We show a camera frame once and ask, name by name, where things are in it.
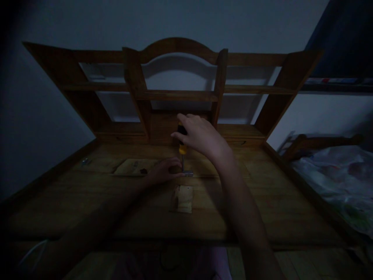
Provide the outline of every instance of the left hand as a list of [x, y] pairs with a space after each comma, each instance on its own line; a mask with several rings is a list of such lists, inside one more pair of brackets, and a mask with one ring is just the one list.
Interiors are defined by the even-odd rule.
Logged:
[[184, 177], [185, 174], [180, 172], [176, 174], [171, 174], [169, 168], [172, 166], [179, 166], [181, 168], [181, 161], [177, 157], [171, 157], [160, 161], [149, 174], [144, 178], [149, 186], [161, 184], [171, 179]]

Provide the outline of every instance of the yellow screwdriver handle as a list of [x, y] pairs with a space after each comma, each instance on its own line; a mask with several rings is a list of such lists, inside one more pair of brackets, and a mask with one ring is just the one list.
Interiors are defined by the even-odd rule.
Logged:
[[[179, 122], [178, 124], [178, 132], [183, 134], [183, 135], [188, 135], [187, 133], [187, 130], [185, 129], [185, 127], [183, 126], [183, 124], [181, 122]], [[182, 141], [179, 141], [179, 153], [182, 154], [182, 155], [185, 155], [187, 153], [187, 146], [184, 145], [184, 143]]]

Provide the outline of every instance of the plastic bag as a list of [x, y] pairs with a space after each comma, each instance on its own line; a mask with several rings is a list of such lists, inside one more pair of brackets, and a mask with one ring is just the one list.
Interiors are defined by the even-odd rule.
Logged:
[[352, 228], [373, 239], [372, 153], [358, 146], [330, 147], [292, 166]]

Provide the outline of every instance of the desk surface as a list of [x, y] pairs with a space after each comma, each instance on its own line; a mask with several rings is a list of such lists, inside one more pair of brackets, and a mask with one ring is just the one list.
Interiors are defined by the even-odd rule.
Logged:
[[[260, 147], [233, 150], [274, 248], [344, 246], [342, 238]], [[8, 219], [10, 234], [17, 240], [59, 238], [105, 200], [133, 187], [138, 177], [111, 175], [125, 159], [173, 156], [178, 156], [177, 147], [102, 145], [87, 156], [91, 161], [87, 167], [77, 163], [13, 213]], [[129, 210], [108, 239], [236, 242], [215, 171], [195, 151], [188, 151], [188, 162], [191, 166], [198, 162], [200, 173], [208, 170], [212, 177], [178, 178], [153, 188]], [[193, 186], [191, 214], [169, 211], [173, 189], [178, 184]]]

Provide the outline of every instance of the screwdriver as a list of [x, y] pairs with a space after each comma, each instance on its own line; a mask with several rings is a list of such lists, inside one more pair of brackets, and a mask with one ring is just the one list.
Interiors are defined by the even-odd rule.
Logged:
[[[178, 132], [183, 135], [188, 134], [187, 130], [185, 129], [185, 127], [183, 126], [181, 122], [179, 122], [178, 124]], [[187, 153], [187, 146], [184, 145], [184, 143], [180, 140], [179, 140], [179, 153], [181, 154], [181, 171], [184, 172], [184, 156]]]

